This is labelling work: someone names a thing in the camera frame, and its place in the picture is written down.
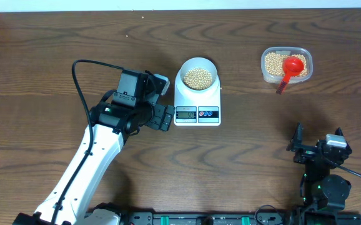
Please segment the red plastic measuring scoop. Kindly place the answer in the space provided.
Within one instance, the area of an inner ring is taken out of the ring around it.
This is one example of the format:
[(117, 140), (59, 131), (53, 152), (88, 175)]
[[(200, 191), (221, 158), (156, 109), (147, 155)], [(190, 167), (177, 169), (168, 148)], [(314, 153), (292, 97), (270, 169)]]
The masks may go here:
[(298, 76), (304, 68), (304, 63), (299, 58), (294, 56), (286, 58), (282, 66), (285, 76), (281, 80), (276, 93), (281, 95), (286, 89), (290, 79)]

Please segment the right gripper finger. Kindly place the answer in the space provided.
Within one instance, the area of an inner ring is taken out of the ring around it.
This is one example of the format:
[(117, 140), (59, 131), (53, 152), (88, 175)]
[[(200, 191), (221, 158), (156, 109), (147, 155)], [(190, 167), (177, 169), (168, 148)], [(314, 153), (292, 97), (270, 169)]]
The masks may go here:
[(344, 148), (345, 151), (346, 151), (346, 155), (350, 155), (352, 154), (352, 149), (349, 145), (349, 143), (347, 142), (343, 132), (342, 132), (342, 129), (341, 127), (338, 127), (335, 131), (335, 135), (338, 136), (337, 138), (337, 142), (336, 142), (336, 146), (338, 148)]
[(295, 129), (294, 135), (292, 136), (292, 139), (290, 140), (287, 151), (291, 151), (294, 153), (299, 153), (303, 150), (302, 147), (302, 131), (303, 127), (300, 122), (297, 123), (297, 127)]

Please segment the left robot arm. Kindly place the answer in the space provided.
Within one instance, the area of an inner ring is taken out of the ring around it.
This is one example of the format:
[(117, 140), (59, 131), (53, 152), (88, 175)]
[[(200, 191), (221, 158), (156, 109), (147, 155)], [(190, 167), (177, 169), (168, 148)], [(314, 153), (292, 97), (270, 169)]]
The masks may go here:
[(20, 213), (15, 224), (125, 224), (120, 212), (97, 208), (87, 213), (91, 199), (113, 159), (128, 137), (142, 126), (168, 131), (173, 106), (158, 104), (169, 80), (160, 74), (123, 70), (116, 90), (105, 93), (87, 109), (81, 145), (56, 187), (34, 214)]

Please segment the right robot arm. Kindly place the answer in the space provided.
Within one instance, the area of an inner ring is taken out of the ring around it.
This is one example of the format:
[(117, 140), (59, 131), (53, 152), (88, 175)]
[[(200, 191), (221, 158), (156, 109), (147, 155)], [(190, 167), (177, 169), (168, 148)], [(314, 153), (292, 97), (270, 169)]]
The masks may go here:
[(300, 182), (304, 204), (290, 212), (285, 223), (337, 224), (338, 213), (345, 209), (351, 183), (330, 171), (342, 165), (352, 150), (340, 128), (317, 141), (315, 146), (305, 145), (302, 138), (303, 127), (298, 122), (287, 150), (295, 153), (295, 163), (305, 166)]

